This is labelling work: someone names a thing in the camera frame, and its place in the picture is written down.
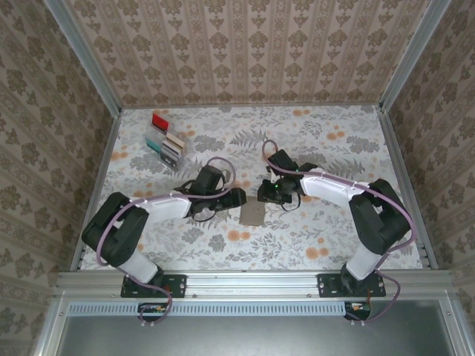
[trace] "patterned wall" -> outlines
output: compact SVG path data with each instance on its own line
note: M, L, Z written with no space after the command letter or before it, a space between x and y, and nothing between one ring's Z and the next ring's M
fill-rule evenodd
M428 0L67 0L122 106L377 102Z
M475 324L475 1L452 1L390 116L438 262Z
M0 355L27 355L41 331L110 125L42 1L0 1Z

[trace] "floral tablecloth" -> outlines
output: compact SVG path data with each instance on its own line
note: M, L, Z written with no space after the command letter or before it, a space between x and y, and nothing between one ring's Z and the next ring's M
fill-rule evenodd
M381 177L398 187L373 106L161 110L161 116L189 139L184 167L177 172L164 166L145 145L143 135L151 112L122 112L100 204L114 191L130 197L168 193L195 178L212 156L230 159L237 170L236 185L248 196L256 196L262 179L269 176L261 158L261 145L267 138L298 164L315 163L359 181ZM226 168L219 161L216 165ZM301 207L291 212L267 204L263 227L240 225L239 216L236 208L208 222L149 223L138 248L165 270L308 270L340 269L358 245L349 211L315 197L304 197ZM391 254L383 265L421 267L415 245ZM81 268L101 268L89 248Z

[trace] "table surface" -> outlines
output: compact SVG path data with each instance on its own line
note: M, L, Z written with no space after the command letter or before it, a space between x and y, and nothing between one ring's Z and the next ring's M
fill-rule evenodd
M213 156L235 165L236 185L256 196L267 178L262 142L279 144L298 164L315 163L350 179L387 180L399 190L375 106L174 108L160 115L189 139L184 165L171 171L145 144L152 109L124 110L99 206L114 191L129 197L164 194L197 176ZM216 162L218 168L226 168ZM266 204L265 226L239 224L240 208L208 222L148 223L138 249L165 270L340 269L358 238L347 208L315 197L285 212ZM415 244L392 253L382 268L421 268ZM86 248L81 269L100 269Z

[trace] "floral wallpaper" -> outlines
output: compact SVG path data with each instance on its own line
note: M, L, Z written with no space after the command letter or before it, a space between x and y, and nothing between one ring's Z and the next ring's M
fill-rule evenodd
M475 326L475 1L451 2L390 117L438 263Z
M110 126L44 3L0 1L0 355L33 351Z
M236 186L256 197L262 179L269 177L261 156L267 138L298 164L315 163L330 173L365 182L381 177L398 189L375 106L164 109L160 115L188 140L183 167L176 172L145 144L151 112L122 112L101 204L114 191L129 197L166 194L196 178L213 156L229 159L236 167ZM213 165L227 168L219 161ZM295 207L296 203L286 209ZM201 223L193 219L154 222L151 215L138 249L165 270L340 269L359 241L349 208L317 197L303 197L301 207L290 212L266 204L264 226L240 225L239 219L240 208ZM391 254L383 267L422 265L411 245ZM100 268L89 248L81 268Z
M428 0L67 0L123 107L377 102Z

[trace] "ventilation grille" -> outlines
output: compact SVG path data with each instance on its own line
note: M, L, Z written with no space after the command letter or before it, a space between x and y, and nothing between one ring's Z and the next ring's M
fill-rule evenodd
M69 317L137 316L138 302L72 302ZM174 302L170 316L345 315L344 302Z

